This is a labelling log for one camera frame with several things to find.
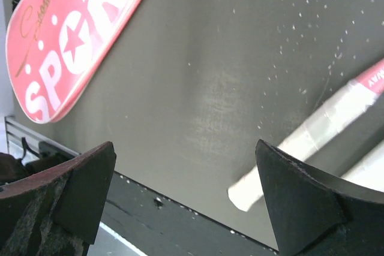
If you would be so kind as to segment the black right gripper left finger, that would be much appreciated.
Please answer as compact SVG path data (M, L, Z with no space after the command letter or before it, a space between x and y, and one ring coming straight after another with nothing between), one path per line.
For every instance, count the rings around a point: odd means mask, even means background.
M87 255L115 170L107 141L62 163L27 169L1 154L1 255Z

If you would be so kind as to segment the pink racket bag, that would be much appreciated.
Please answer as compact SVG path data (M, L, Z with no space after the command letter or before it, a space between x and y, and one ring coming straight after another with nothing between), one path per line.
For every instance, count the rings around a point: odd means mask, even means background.
M5 39L24 114L46 124L75 105L142 0L13 0Z

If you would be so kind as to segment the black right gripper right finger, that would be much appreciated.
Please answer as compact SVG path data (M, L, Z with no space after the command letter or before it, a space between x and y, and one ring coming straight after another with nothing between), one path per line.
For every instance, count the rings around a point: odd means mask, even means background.
M280 255L383 255L383 193L256 144Z

